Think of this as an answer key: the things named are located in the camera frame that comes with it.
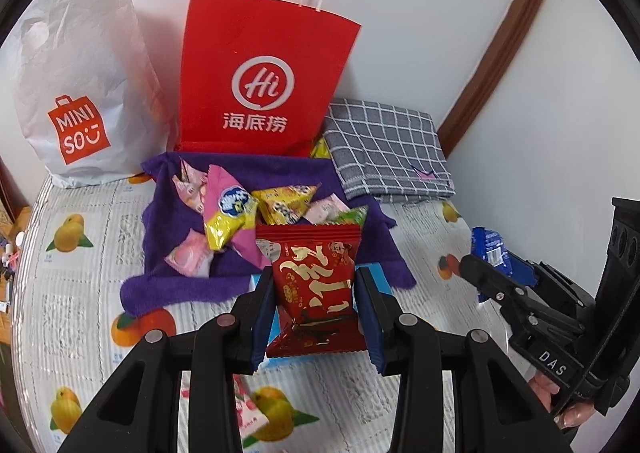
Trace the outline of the right hand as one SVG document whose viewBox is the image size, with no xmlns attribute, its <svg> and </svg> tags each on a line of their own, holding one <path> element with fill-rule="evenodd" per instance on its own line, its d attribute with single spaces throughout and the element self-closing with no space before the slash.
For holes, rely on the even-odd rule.
<svg viewBox="0 0 640 453">
<path fill-rule="evenodd" d="M 529 387 L 536 393 L 538 399 L 542 405 L 551 411 L 551 400 L 553 395 L 557 395 L 560 388 L 543 373 L 536 372 L 534 376 L 528 381 Z M 592 402 L 577 402 L 558 416 L 555 416 L 555 424 L 559 429 L 570 429 L 579 427 L 590 417 L 596 413 L 596 409 Z"/>
</svg>

